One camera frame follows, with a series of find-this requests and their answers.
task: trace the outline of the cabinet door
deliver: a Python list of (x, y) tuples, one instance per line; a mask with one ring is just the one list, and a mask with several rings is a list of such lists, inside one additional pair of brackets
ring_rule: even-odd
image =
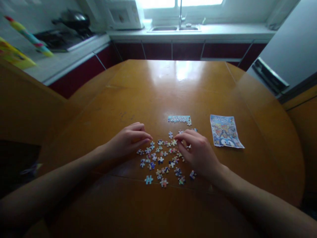
[(148, 60), (171, 60), (171, 43), (143, 43), (144, 53)]
[(173, 60), (200, 60), (204, 43), (173, 43)]
[(77, 89), (104, 70), (105, 68), (101, 65), (97, 57), (93, 56), (52, 83), (49, 88), (68, 99)]
[(145, 59), (141, 43), (115, 43), (123, 61)]
[(244, 71), (247, 71), (252, 63), (257, 59), (257, 57), (260, 55), (262, 50), (266, 47), (267, 44), (253, 44), (249, 51), (247, 52), (244, 59), (241, 61), (241, 64), (239, 65), (239, 68), (243, 69)]
[(203, 58), (231, 58), (231, 59), (241, 59), (247, 52), (250, 44), (214, 44), (206, 43), (204, 52), (202, 54)]
[(102, 51), (97, 53), (97, 56), (106, 69), (109, 69), (110, 67), (121, 62), (121, 59), (113, 44), (110, 44), (107, 48), (104, 48)]

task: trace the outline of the person's right hand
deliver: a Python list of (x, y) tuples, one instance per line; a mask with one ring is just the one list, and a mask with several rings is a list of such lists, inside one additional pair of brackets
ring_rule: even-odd
[(182, 134), (175, 136), (178, 150), (193, 167), (197, 174), (204, 176), (209, 180), (216, 179), (223, 169), (223, 165), (217, 159), (208, 139), (194, 130), (185, 130)]

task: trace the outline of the finger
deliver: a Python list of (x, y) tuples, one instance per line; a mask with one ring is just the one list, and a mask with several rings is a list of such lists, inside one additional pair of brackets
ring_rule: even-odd
[(143, 123), (131, 125), (129, 129), (131, 129), (132, 131), (145, 131), (145, 127)]
[(186, 144), (192, 144), (192, 145), (195, 145), (197, 141), (196, 137), (188, 133), (178, 134), (174, 138), (180, 141), (184, 140), (186, 141)]
[(179, 152), (184, 156), (185, 160), (188, 162), (191, 162), (190, 160), (190, 153), (189, 151), (185, 148), (183, 143), (180, 140), (177, 140), (177, 145), (178, 145), (178, 150)]
[(133, 125), (136, 125), (136, 124), (140, 124), (139, 122), (134, 122), (133, 124), (129, 125), (129, 126), (133, 126)]
[(184, 131), (185, 133), (188, 133), (188, 134), (191, 134), (191, 135), (193, 135), (193, 136), (195, 136), (195, 137), (202, 137), (202, 135), (201, 134), (199, 134), (198, 132), (196, 132), (196, 131), (194, 131), (194, 130), (189, 130), (189, 129), (187, 129), (187, 130), (185, 130)]
[(144, 131), (131, 131), (131, 139), (136, 139), (136, 138), (148, 138), (148, 139), (153, 139), (153, 137), (144, 132)]
[(135, 150), (135, 149), (139, 148), (141, 145), (146, 144), (146, 143), (148, 143), (148, 142), (150, 142), (150, 139), (140, 140), (140, 141), (138, 141), (138, 142), (132, 144), (132, 145), (131, 145), (131, 148), (132, 148), (133, 150)]

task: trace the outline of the puzzle picture card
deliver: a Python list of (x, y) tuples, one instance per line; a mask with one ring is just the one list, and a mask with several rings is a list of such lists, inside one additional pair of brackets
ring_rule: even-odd
[(244, 148), (239, 140), (233, 116), (210, 115), (210, 124), (215, 146)]

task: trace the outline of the gas stove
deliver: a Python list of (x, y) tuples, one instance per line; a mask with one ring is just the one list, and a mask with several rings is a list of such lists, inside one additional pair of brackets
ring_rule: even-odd
[(96, 33), (87, 30), (80, 34), (69, 31), (49, 30), (34, 35), (52, 52), (69, 52), (97, 38)]

